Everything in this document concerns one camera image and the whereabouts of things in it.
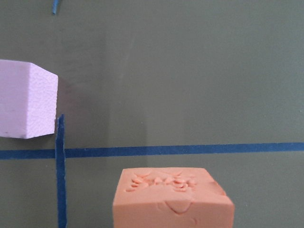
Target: blue tape line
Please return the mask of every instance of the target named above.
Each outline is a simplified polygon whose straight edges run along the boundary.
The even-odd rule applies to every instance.
[[[58,131],[57,131],[56,144],[55,144],[58,228],[67,227],[66,156],[65,156],[64,147],[65,147],[65,125],[64,125],[64,115],[61,115],[58,119]]]
[[[66,158],[282,151],[304,151],[304,143],[257,143],[66,149]]]
[[[284,151],[304,151],[304,142],[65,149],[66,158]],[[55,151],[0,151],[0,160],[47,158],[55,158]]]
[[[53,13],[54,15],[57,13],[58,4],[59,4],[59,0],[54,0],[54,1],[53,1],[52,13]]]

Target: orange block's front face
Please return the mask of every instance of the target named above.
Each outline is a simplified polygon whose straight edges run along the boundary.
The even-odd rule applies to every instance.
[[[232,228],[234,204],[202,168],[124,169],[114,228]]]

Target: gray floor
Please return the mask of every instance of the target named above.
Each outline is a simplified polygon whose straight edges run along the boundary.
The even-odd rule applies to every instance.
[[[59,76],[66,147],[303,142],[304,2],[2,0],[0,58]],[[53,135],[0,150],[54,148]],[[0,227],[56,227],[53,160],[0,161]],[[303,152],[69,159],[70,227],[111,228],[125,167],[205,167],[235,227],[302,228]]]

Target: textured purple surface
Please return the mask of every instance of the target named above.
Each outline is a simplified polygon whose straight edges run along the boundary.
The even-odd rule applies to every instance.
[[[0,60],[0,136],[54,133],[57,88],[57,75],[35,64]]]

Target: block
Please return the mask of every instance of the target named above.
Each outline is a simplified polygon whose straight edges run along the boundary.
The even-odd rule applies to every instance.
[[[202,168],[122,171],[114,228],[232,228],[234,204]]]
[[[57,75],[35,64],[0,60],[0,136],[54,133],[57,88]]]

